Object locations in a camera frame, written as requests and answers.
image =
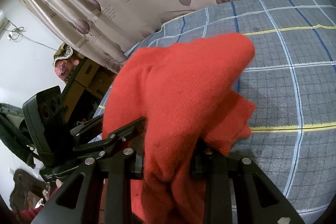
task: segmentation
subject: brown wooden furniture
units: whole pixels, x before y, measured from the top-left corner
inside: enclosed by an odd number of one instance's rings
[[[62,92],[66,122],[85,118],[94,102],[99,104],[103,99],[115,77],[113,72],[88,58],[84,58],[69,75]]]

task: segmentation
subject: dark blue stripe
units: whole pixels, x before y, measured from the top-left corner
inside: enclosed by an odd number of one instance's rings
[[[183,26],[182,26],[182,28],[181,28],[181,34],[183,33],[183,28],[184,28],[184,26],[185,26],[185,19],[184,19],[184,16],[182,17],[182,19],[183,19]],[[178,37],[176,43],[180,41],[181,34],[179,35],[179,37]]]
[[[231,1],[231,6],[232,6],[232,11],[233,11],[233,15],[235,16],[235,26],[236,26],[236,32],[239,32],[239,26],[238,26],[238,20],[237,20],[237,14],[236,14],[236,8],[235,5],[233,4],[233,2]]]
[[[291,3],[292,6],[295,6],[294,3],[292,2],[292,0],[288,0],[288,1]],[[300,16],[302,16],[302,18],[305,20],[305,22],[307,22],[307,24],[308,24],[310,27],[312,27],[312,25],[310,24],[310,22],[308,21],[308,19],[306,19],[306,17],[299,11],[299,9],[295,8],[295,10],[300,14]],[[323,41],[322,41],[322,39],[321,39],[319,33],[317,32],[317,30],[316,30],[316,29],[312,29],[312,30],[313,30],[313,32],[315,33],[315,35],[317,36],[318,40],[320,41],[320,43],[321,43],[322,47],[324,48],[326,54],[328,55],[329,60],[330,60],[330,61],[333,61],[333,59],[332,59],[332,57],[331,57],[331,54],[330,54],[329,50],[327,49],[327,47],[326,47],[325,44],[323,43]]]
[[[235,16],[236,32],[239,32],[238,19],[236,17],[237,16],[237,14],[236,14],[236,8],[235,8],[235,5],[233,4],[233,1],[231,1],[231,6],[232,6],[233,15]],[[240,90],[240,76],[238,77],[238,79],[236,81],[235,87],[236,87],[236,92],[239,93],[239,90]]]

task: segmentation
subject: red knit fabric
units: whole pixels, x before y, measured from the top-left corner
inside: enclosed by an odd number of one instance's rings
[[[199,138],[228,155],[255,105],[231,87],[254,56],[237,33],[141,48],[115,78],[103,136],[146,117],[144,180],[131,184],[132,211],[149,224],[202,223],[204,181],[189,165]]]

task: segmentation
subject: drawer handle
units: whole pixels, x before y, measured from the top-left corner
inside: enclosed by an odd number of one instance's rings
[[[90,66],[86,69],[85,74],[88,75],[88,74],[90,73],[90,71],[92,71],[92,68],[93,68],[93,66],[90,65]]]

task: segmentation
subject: yellow stripe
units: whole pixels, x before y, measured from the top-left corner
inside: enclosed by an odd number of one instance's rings
[[[315,26],[304,26],[304,27],[288,27],[288,28],[280,28],[279,31],[290,31],[290,30],[307,30],[307,29],[317,29],[317,28],[324,28],[324,29],[336,29],[335,26],[324,26],[321,24],[315,25]],[[253,35],[253,34],[263,34],[263,33],[271,33],[276,32],[277,30],[266,30],[266,31],[259,31],[259,32],[248,32],[243,33],[243,35]]]
[[[305,124],[303,126],[304,132],[335,129],[336,122]],[[283,133],[283,132],[297,132],[297,126],[282,126],[282,127],[251,127],[253,133]]]

